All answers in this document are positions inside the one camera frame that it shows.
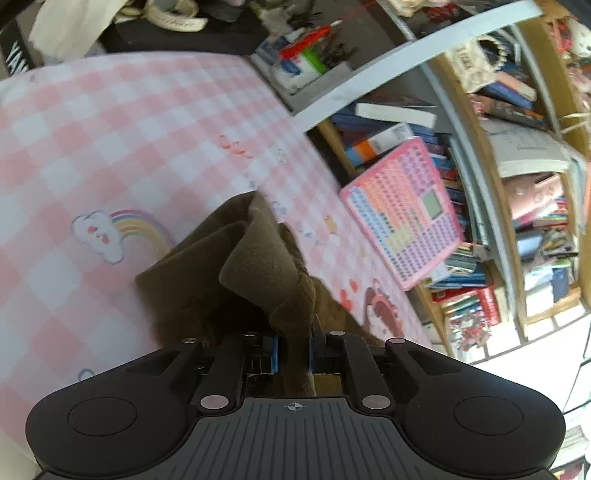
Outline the brown corduroy pants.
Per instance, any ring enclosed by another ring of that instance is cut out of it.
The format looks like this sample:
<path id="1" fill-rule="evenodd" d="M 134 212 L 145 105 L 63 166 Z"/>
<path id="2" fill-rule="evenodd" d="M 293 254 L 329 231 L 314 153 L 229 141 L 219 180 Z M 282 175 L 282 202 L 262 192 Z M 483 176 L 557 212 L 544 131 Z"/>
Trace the brown corduroy pants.
<path id="1" fill-rule="evenodd" d="M 372 346 L 383 343 L 308 274 L 293 232 L 276 221 L 257 191 L 225 201 L 136 276 L 135 285 L 163 346 L 193 337 L 213 348 L 233 334 L 279 335 L 277 395 L 315 395 L 308 371 L 315 319 L 325 331 L 353 333 Z"/>

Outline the red dictionary books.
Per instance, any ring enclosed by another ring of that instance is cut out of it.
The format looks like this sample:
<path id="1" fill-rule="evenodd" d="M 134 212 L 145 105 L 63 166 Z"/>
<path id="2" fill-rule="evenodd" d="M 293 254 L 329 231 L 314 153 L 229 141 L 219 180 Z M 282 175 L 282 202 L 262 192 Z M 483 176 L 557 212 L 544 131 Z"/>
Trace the red dictionary books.
<path id="1" fill-rule="evenodd" d="M 501 314 L 492 286 L 457 288 L 431 293 L 443 312 L 443 325 L 448 332 L 462 329 L 466 321 L 492 327 L 501 323 Z"/>

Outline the colourful flower ornament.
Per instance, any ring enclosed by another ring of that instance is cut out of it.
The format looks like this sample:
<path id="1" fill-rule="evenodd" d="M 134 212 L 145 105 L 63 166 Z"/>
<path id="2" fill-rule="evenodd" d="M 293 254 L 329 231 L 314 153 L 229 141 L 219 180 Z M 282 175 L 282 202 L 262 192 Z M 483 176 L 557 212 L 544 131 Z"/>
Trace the colourful flower ornament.
<path id="1" fill-rule="evenodd" d="M 474 353 L 483 353 L 491 337 L 490 322 L 481 306 L 467 307 L 445 316 L 447 340 L 454 356 L 469 362 Z"/>

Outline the pink toy keyboard tablet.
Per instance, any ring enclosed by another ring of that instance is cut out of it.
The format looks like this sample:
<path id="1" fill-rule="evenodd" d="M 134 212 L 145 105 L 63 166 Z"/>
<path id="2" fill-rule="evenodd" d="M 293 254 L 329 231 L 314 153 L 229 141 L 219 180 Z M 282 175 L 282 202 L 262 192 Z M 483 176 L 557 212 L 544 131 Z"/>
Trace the pink toy keyboard tablet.
<path id="1" fill-rule="evenodd" d="M 419 137 L 384 156 L 339 197 L 406 291 L 463 241 L 452 201 Z"/>

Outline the orange white box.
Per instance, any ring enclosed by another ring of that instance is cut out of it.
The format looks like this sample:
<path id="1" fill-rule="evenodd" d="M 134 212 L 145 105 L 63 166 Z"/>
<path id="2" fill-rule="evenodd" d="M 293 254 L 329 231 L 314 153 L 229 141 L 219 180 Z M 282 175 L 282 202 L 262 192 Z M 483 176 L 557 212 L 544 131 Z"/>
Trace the orange white box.
<path id="1" fill-rule="evenodd" d="M 349 147 L 346 150 L 346 156 L 353 166 L 359 167 L 414 136 L 414 132 L 407 123 L 399 123 Z"/>

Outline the white leaning book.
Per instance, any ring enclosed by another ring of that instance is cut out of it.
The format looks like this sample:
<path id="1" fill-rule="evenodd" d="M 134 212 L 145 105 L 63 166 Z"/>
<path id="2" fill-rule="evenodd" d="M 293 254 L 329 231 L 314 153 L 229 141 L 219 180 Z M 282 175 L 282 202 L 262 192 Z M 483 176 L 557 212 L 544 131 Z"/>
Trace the white leaning book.
<path id="1" fill-rule="evenodd" d="M 437 115 L 414 108 L 389 106 L 372 103 L 358 103 L 355 106 L 356 116 L 390 123 L 408 123 L 433 129 Z"/>

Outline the pink checkered desk mat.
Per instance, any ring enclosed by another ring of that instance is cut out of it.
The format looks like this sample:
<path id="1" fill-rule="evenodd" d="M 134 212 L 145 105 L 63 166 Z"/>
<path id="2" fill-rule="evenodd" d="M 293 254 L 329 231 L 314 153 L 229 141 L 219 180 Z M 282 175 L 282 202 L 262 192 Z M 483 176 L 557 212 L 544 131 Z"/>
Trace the pink checkered desk mat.
<path id="1" fill-rule="evenodd" d="M 242 58 L 109 55 L 1 83 L 1 432 L 45 395 L 155 346 L 137 274 L 226 199 L 257 190 L 311 274 L 375 335 L 365 303 L 427 344 L 406 294 L 308 137 Z"/>

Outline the white green pen cup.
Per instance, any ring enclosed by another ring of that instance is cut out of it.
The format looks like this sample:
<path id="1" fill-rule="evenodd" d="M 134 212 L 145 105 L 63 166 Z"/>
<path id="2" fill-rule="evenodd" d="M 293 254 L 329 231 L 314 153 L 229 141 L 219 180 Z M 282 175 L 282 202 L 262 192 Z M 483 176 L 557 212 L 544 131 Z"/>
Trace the white green pen cup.
<path id="1" fill-rule="evenodd" d="M 314 50 L 305 49 L 293 59 L 280 60 L 271 68 L 270 77 L 287 94 L 294 95 L 328 71 Z"/>

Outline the white smartwatch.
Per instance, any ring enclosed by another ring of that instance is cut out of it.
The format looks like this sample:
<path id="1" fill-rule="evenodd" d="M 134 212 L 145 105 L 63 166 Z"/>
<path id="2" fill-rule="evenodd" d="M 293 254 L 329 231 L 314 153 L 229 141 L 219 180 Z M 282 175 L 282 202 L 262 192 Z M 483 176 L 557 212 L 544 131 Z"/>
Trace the white smartwatch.
<path id="1" fill-rule="evenodd" d="M 193 0 L 147 0 L 144 17 L 158 28 L 180 33 L 201 31 L 208 22 L 200 17 L 197 2 Z"/>

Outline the white bookshelf frame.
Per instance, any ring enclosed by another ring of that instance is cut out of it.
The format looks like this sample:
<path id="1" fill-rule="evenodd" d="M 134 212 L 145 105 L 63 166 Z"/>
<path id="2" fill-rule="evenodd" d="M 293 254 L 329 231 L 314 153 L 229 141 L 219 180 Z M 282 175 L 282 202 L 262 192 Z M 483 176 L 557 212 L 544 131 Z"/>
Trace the white bookshelf frame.
<path id="1" fill-rule="evenodd" d="M 318 130 L 349 174 L 353 174 L 355 168 L 346 158 L 344 143 L 339 140 L 329 116 L 389 83 L 408 84 L 412 76 L 417 78 L 419 84 L 437 99 L 441 117 L 448 122 L 458 143 L 461 169 L 471 182 L 475 203 L 483 213 L 484 226 L 494 240 L 493 253 L 504 275 L 509 316 L 520 345 L 529 346 L 533 341 L 525 331 L 528 320 L 517 241 L 510 221 L 509 205 L 501 193 L 494 149 L 445 53 L 473 38 L 509 29 L 512 38 L 523 48 L 526 65 L 542 96 L 554 139 L 561 143 L 576 166 L 588 170 L 590 153 L 586 135 L 562 134 L 559 130 L 558 95 L 564 93 L 572 97 L 574 93 L 566 68 L 541 20 L 542 11 L 533 1 L 517 1 L 418 39 L 387 2 L 381 2 L 380 7 L 392 24 L 389 33 L 403 38 L 403 44 L 356 70 L 341 67 L 335 73 L 326 73 L 297 94 L 288 95 L 280 87 L 273 66 L 266 64 L 262 56 L 255 53 L 249 59 L 290 108 L 297 127 L 304 132 Z"/>

